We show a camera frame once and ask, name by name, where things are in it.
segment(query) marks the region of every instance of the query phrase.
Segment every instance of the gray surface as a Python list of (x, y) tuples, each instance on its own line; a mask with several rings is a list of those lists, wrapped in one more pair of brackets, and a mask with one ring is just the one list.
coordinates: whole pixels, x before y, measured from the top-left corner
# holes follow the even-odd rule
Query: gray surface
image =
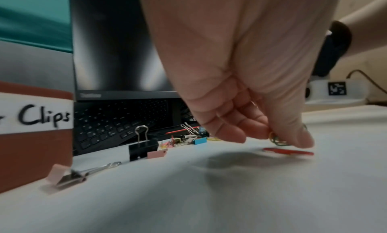
[[(55, 191), (44, 180), (0, 195), (0, 232), (386, 232), (387, 109), (304, 115), (312, 158), (260, 152), (268, 141), (170, 149)], [(74, 159), (127, 161), (127, 147)]]
[(73, 54), (0, 41), (0, 81), (74, 92)]

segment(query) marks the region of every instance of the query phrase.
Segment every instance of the white label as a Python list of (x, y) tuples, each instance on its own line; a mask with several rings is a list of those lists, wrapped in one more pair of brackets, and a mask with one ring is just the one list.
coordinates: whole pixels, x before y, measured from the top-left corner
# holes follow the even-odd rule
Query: white label
[(0, 135), (73, 128), (72, 100), (0, 93)]

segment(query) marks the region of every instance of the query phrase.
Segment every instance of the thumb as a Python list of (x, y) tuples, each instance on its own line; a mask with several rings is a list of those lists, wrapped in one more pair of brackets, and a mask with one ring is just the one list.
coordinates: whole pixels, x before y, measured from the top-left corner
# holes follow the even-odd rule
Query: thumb
[(302, 123), (301, 113), (305, 104), (306, 84), (293, 89), (277, 90), (263, 96), (269, 126), (280, 140), (298, 147), (310, 148), (314, 140)]

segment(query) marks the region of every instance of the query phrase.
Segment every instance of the black binder clip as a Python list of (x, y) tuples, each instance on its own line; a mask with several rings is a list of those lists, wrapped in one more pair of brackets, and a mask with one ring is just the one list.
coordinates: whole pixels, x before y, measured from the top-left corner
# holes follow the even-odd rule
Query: black binder clip
[[(140, 128), (146, 128), (145, 131), (145, 141), (140, 142), (140, 134), (137, 130)], [(148, 140), (148, 131), (149, 128), (145, 125), (136, 127), (134, 132), (137, 134), (137, 144), (129, 145), (129, 161), (135, 161), (140, 158), (145, 158), (148, 152), (154, 152), (158, 149), (158, 142), (156, 139)]]

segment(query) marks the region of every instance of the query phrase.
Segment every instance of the brown box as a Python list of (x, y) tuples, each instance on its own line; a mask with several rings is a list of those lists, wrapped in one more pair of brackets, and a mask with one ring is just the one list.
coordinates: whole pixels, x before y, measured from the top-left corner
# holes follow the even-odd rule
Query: brown box
[(73, 94), (0, 81), (0, 193), (73, 161)]

